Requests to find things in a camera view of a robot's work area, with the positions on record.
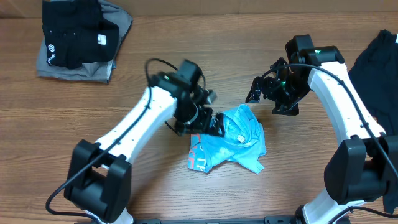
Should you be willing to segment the light blue t-shirt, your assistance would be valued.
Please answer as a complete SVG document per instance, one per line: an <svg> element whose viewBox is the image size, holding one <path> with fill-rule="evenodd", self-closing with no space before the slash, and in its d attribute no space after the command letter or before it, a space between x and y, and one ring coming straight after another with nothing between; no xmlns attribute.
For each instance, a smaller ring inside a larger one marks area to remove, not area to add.
<svg viewBox="0 0 398 224"><path fill-rule="evenodd" d="M264 166L259 162L266 155L264 129L250 107L241 104L223 112L223 137L192 134L187 167L208 173L224 161L237 162L258 174Z"/></svg>

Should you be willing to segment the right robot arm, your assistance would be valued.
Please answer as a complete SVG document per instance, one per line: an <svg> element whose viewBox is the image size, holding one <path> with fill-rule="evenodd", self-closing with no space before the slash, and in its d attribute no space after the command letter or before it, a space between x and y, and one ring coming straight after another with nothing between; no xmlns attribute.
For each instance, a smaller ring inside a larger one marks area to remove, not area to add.
<svg viewBox="0 0 398 224"><path fill-rule="evenodd" d="M269 216L266 223L348 223L348 214L383 200L379 215L396 218L397 137L386 134L357 94L345 60L335 46L316 47L309 35L286 43L286 57L253 80L247 103L275 103L274 114L296 116L299 101L314 92L336 134L338 148L324 170L324 189L294 215Z"/></svg>

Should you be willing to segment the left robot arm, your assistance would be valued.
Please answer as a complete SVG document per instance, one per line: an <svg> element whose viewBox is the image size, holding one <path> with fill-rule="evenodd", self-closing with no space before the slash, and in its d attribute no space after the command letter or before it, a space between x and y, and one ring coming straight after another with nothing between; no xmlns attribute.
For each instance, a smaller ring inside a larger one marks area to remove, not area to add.
<svg viewBox="0 0 398 224"><path fill-rule="evenodd" d="M74 148L64 197L93 223L132 223L126 206L131 194L132 163L155 132L175 118L178 135L225 134L223 115L209 107L216 98L198 84L200 67L184 60L174 72L148 76L137 105L110 132Z"/></svg>

